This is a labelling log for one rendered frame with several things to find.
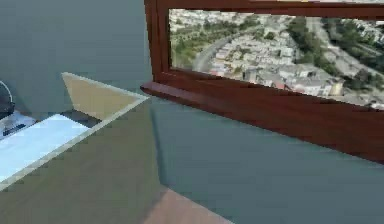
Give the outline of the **brown wooden framed window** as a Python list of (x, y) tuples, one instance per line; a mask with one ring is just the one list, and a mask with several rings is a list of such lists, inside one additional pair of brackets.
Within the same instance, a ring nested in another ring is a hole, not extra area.
[(171, 66), (169, 11), (384, 19), (383, 3), (144, 0), (152, 80), (141, 90), (384, 165), (384, 111)]

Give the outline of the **olive cabinet with white top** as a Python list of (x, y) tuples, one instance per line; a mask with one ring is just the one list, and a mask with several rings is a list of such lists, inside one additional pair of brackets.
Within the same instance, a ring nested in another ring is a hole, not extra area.
[(0, 224), (140, 224), (161, 191), (148, 97), (65, 72), (54, 114), (0, 141)]

